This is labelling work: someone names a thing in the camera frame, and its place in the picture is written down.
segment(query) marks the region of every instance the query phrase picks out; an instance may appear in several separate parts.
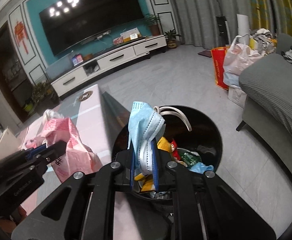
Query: round logo on tablecloth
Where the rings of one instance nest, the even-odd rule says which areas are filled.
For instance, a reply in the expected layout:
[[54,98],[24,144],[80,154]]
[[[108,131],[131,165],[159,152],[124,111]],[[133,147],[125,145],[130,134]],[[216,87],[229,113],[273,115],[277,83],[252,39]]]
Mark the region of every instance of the round logo on tablecloth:
[[85,101],[85,100],[88,99],[92,94],[93,94],[92,91],[88,91],[88,92],[84,93],[82,96],[80,96],[80,97],[78,98],[78,101],[79,101],[79,102]]

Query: black drawer handle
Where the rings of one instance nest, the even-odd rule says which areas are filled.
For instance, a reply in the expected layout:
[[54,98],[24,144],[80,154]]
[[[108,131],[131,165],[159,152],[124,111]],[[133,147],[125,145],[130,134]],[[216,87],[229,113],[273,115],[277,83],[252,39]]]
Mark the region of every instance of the black drawer handle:
[[112,59],[110,59],[109,61],[116,60],[116,59],[118,59],[118,58],[120,58],[120,57],[123,57],[123,56],[124,56],[124,54],[123,54],[123,55],[120,55],[120,56],[118,56],[118,57],[112,58]]
[[65,86],[65,85],[69,84],[70,82],[73,82],[74,80],[75,80],[75,77],[69,79],[68,81],[66,81],[65,83],[63,83],[63,85]]
[[148,46],[145,46],[145,48],[149,48],[149,47],[152,47],[152,46],[156,46],[158,43],[154,43],[152,45],[148,45]]

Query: white tv cabinet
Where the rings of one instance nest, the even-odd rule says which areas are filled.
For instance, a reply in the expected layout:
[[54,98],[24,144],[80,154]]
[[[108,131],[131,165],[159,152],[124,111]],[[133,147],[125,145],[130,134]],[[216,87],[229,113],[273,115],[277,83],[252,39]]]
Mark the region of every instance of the white tv cabinet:
[[[117,49],[106,52],[98,57],[95,57],[80,66],[71,69],[69,72],[53,81],[51,84],[58,96],[62,96],[70,90],[78,87],[84,82],[112,69],[121,64],[127,63],[136,58],[145,56],[150,53],[151,50],[165,47],[166,39],[164,35],[148,37],[143,40],[138,40],[127,45],[123,45]],[[85,66],[97,62],[99,70],[87,74]]]

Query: doorway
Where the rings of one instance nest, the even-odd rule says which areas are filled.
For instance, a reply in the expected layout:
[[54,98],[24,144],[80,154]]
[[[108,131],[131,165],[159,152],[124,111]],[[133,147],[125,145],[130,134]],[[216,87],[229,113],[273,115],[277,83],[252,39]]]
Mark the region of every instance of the doorway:
[[25,122],[29,116],[24,107],[31,100],[33,86],[19,62],[7,22],[0,28],[0,90],[18,118]]

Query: television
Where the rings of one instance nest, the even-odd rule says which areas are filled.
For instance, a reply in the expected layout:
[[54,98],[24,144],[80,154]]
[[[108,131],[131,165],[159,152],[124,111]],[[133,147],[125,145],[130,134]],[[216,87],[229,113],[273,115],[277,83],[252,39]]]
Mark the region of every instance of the television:
[[55,56],[116,25],[143,18],[138,0],[59,0],[39,16]]

